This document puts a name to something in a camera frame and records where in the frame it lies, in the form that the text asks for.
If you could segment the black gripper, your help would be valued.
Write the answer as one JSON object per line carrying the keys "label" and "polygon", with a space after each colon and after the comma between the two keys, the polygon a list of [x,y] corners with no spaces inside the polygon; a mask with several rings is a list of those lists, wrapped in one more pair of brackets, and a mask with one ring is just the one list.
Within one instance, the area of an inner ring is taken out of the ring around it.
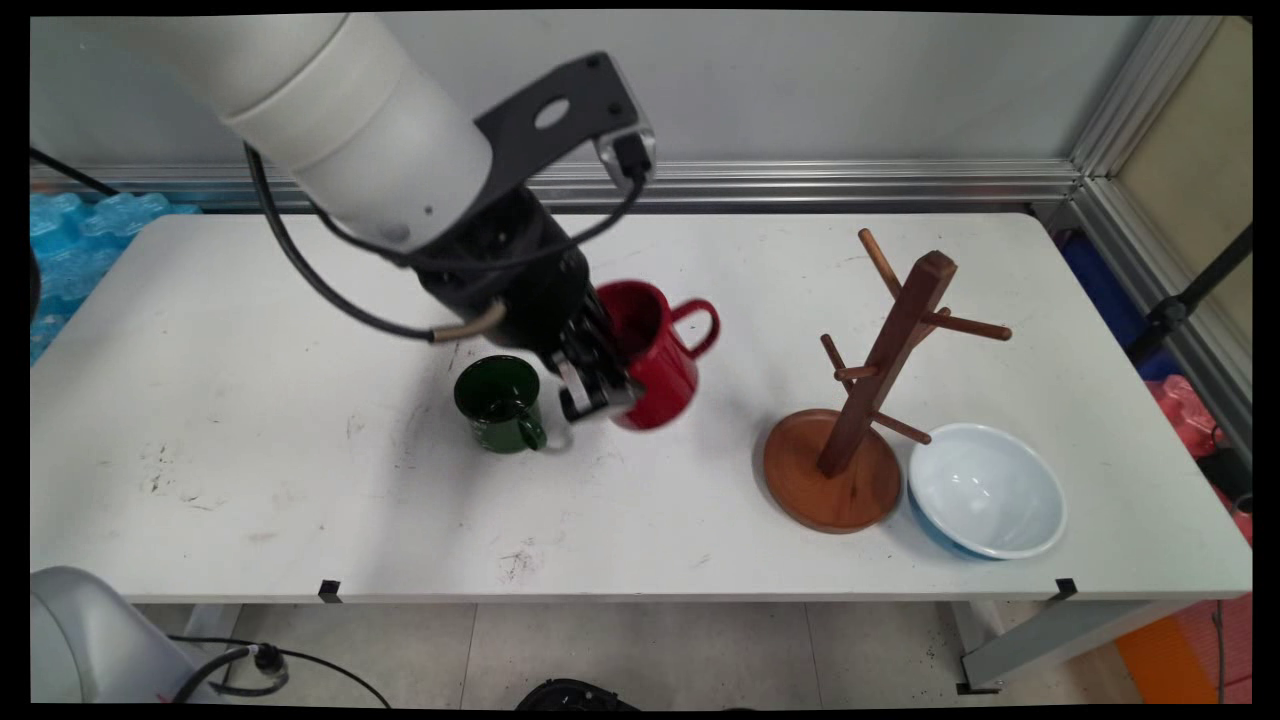
{"label": "black gripper", "polygon": [[[618,418],[636,407],[646,389],[631,377],[617,328],[602,304],[588,301],[588,263],[577,249],[522,266],[467,270],[438,264],[490,264],[525,258],[568,240],[564,229],[526,188],[503,196],[443,241],[413,255],[420,284],[465,322],[499,299],[500,323],[485,333],[494,345],[554,351],[549,368],[559,377],[559,406],[571,423]],[[564,333],[582,311],[584,333]]]}

